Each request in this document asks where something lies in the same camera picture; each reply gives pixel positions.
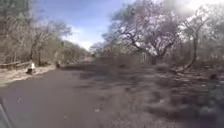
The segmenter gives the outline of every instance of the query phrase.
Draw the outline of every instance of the person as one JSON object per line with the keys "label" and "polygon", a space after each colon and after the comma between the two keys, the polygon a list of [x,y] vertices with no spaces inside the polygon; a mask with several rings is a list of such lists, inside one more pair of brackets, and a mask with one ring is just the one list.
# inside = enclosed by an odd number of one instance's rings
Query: person
{"label": "person", "polygon": [[27,74],[33,75],[36,72],[36,67],[35,67],[35,63],[33,61],[31,61],[28,69],[27,69]]}

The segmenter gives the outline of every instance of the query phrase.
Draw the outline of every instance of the sunlight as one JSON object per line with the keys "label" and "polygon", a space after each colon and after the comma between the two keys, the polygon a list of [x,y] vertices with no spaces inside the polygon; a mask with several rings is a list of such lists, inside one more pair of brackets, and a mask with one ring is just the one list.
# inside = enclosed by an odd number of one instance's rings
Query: sunlight
{"label": "sunlight", "polygon": [[205,4],[218,4],[218,3],[224,3],[223,0],[192,0],[190,4],[188,5],[188,8],[191,10],[196,10],[200,6]]}

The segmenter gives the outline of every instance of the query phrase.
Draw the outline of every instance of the foliage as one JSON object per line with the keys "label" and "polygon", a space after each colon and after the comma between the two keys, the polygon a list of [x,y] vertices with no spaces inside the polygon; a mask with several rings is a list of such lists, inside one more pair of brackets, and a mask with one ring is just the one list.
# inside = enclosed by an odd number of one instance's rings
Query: foliage
{"label": "foliage", "polygon": [[109,56],[105,51],[116,45],[122,48],[113,54],[144,58],[133,61],[167,62],[183,69],[197,64],[203,68],[213,61],[221,65],[224,5],[207,4],[193,11],[185,2],[139,0],[126,5],[112,17],[103,45],[95,45],[95,52]]}
{"label": "foliage", "polygon": [[71,33],[63,21],[46,22],[30,15],[31,0],[6,0],[0,4],[0,63],[33,60],[41,65],[43,61],[59,61],[60,56],[72,61],[87,55],[81,47],[62,40]]}

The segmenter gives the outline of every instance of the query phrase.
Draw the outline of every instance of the blue sky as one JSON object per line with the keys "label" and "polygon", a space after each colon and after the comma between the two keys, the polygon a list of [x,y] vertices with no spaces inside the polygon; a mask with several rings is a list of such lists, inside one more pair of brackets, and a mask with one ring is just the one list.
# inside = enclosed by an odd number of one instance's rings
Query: blue sky
{"label": "blue sky", "polygon": [[88,49],[102,41],[101,35],[107,31],[111,15],[132,1],[37,0],[37,5],[45,18],[63,20],[72,28],[73,34],[65,37],[66,40]]}

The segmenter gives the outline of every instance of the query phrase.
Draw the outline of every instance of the tree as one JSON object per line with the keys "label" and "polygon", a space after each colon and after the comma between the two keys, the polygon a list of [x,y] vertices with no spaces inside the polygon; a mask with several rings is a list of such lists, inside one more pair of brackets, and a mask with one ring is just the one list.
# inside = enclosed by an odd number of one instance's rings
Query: tree
{"label": "tree", "polygon": [[144,52],[153,64],[178,41],[178,19],[161,4],[142,0],[115,14],[108,35]]}

